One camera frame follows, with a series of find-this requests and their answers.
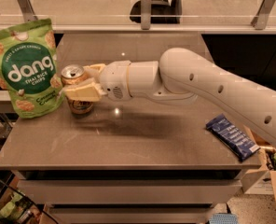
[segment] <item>dang logo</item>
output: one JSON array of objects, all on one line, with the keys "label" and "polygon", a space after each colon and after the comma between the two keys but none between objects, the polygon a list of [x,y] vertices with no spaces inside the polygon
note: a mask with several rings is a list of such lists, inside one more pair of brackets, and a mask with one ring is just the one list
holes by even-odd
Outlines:
[{"label": "dang logo", "polygon": [[2,74],[16,91],[39,93],[46,90],[55,74],[55,65],[45,47],[22,43],[9,49],[3,57]]}]

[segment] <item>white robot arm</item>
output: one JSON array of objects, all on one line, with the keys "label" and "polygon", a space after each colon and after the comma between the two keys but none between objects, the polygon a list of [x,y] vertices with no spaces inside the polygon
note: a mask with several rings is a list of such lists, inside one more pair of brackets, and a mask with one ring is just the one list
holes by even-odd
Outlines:
[{"label": "white robot arm", "polygon": [[100,83],[116,101],[145,97],[187,105],[202,96],[276,147],[276,91],[233,75],[190,50],[169,49],[159,63],[110,63]]}]

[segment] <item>blue package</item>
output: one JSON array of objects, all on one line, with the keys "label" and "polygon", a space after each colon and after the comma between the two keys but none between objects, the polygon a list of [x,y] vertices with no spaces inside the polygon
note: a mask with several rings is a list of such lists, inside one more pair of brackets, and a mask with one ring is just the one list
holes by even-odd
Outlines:
[{"label": "blue package", "polygon": [[239,157],[240,161],[245,161],[260,149],[260,146],[223,114],[209,121],[206,124],[206,129],[223,141]]}]

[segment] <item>chip bag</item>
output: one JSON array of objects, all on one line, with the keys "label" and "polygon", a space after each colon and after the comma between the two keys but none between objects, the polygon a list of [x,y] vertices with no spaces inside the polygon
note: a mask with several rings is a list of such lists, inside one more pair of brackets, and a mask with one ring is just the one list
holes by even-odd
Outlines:
[{"label": "chip bag", "polygon": [[0,31],[0,87],[8,90],[21,118],[43,116],[62,103],[62,83],[56,66],[50,19]]}]

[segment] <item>aluminum can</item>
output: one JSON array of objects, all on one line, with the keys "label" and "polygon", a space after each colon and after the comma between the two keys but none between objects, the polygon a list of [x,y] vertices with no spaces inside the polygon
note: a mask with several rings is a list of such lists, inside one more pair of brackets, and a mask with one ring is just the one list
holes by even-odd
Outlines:
[{"label": "aluminum can", "polygon": [[[77,85],[88,78],[88,73],[86,73],[84,68],[78,64],[67,65],[62,70],[63,86]],[[66,99],[71,109],[71,112],[74,114],[86,114],[89,113],[93,108],[93,102],[71,100],[67,97]]]}]

